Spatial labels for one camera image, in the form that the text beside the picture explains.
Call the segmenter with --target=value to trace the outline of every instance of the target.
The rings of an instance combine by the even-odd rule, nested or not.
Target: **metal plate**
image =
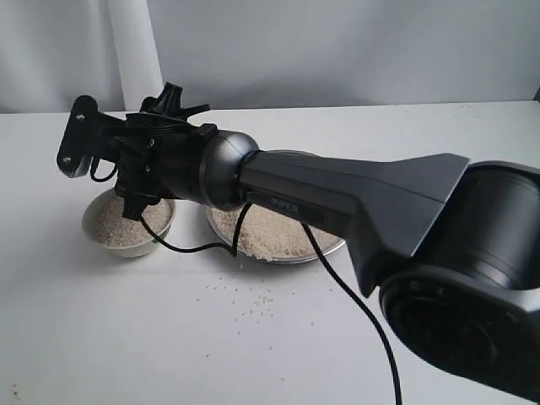
[[[223,233],[221,232],[221,230],[219,229],[219,227],[217,226],[217,224],[215,223],[215,221],[213,220],[213,215],[212,215],[212,209],[210,207],[206,207],[205,209],[205,214],[206,214],[206,218],[208,220],[208,223],[210,224],[210,227],[212,228],[213,232],[224,242],[226,243],[227,245],[232,245],[232,240],[230,240],[227,236],[223,235]],[[343,239],[338,239],[336,243],[334,243],[333,245],[330,245],[327,249],[324,249],[322,251],[322,253],[324,253],[324,256],[326,255],[329,255],[330,253],[332,253],[333,251],[336,251],[337,249],[339,249],[341,246],[345,245],[345,240]],[[271,261],[268,261],[266,259],[258,259],[256,257],[253,257],[253,256],[250,256],[250,255],[246,255],[241,249],[240,247],[238,248],[238,252],[241,253],[243,256],[245,257],[249,257],[250,259],[252,260],[257,260],[258,262],[263,262],[263,263],[275,263],[275,264],[295,264],[295,263],[306,263],[306,262],[311,262],[312,260],[316,260],[318,257],[317,255],[315,254],[315,252],[313,252],[312,255],[307,255],[307,256],[297,256],[297,257],[273,257]]]

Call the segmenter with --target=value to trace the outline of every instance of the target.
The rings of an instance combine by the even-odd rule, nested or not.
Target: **robotic arm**
[[[419,357],[540,402],[540,170],[439,154],[389,163],[259,150],[187,122],[167,84],[125,121],[79,97],[57,156],[69,177],[115,163],[123,216],[161,198],[255,203],[347,241],[361,293]]]

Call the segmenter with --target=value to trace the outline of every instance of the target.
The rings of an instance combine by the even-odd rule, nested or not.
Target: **white bowl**
[[[90,203],[90,205],[86,208],[86,211],[84,211],[83,214],[83,232],[86,235],[86,237],[96,245],[101,246],[106,251],[109,251],[113,255],[117,255],[119,257],[140,257],[144,255],[148,255],[151,251],[156,250],[159,247],[159,242],[152,238],[152,236],[148,235],[148,240],[145,240],[144,242],[138,243],[136,245],[132,246],[106,246],[105,244],[99,242],[95,238],[95,232],[94,232],[94,225],[95,220],[98,214],[100,213],[101,209],[105,204],[107,204],[112,198],[116,196],[114,190],[107,190],[106,192],[102,192],[98,197],[94,199]],[[171,208],[171,216],[169,221],[167,222],[167,225],[160,231],[157,232],[159,237],[164,239],[170,230],[170,225],[172,224],[173,219],[175,218],[176,214],[176,205],[173,200],[165,200]]]

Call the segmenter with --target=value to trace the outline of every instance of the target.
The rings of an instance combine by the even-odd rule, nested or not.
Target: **rice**
[[[224,212],[212,208],[211,211],[221,233],[232,240],[240,209]],[[311,230],[323,251],[339,240],[319,229]],[[257,205],[250,208],[244,219],[238,247],[248,256],[269,262],[273,258],[304,257],[314,253],[300,222]]]
[[[138,221],[122,217],[124,199],[114,196],[98,212],[94,225],[95,239],[105,246],[133,246],[151,240],[152,236]],[[151,230],[161,232],[170,220],[172,207],[161,200],[157,205],[148,205],[143,216]]]

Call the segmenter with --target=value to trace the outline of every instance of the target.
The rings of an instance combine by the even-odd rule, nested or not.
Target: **white tabletop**
[[[121,260],[87,242],[81,215],[112,183],[58,171],[67,117],[0,116],[1,404],[393,403],[375,331],[318,262],[278,267],[165,249]],[[262,149],[539,165],[533,101],[211,111],[193,122],[250,133]],[[177,207],[170,242],[213,240],[198,206]],[[356,288],[346,250],[330,262]],[[376,294],[369,304],[381,318]],[[386,330],[405,404],[528,403],[433,368]]]

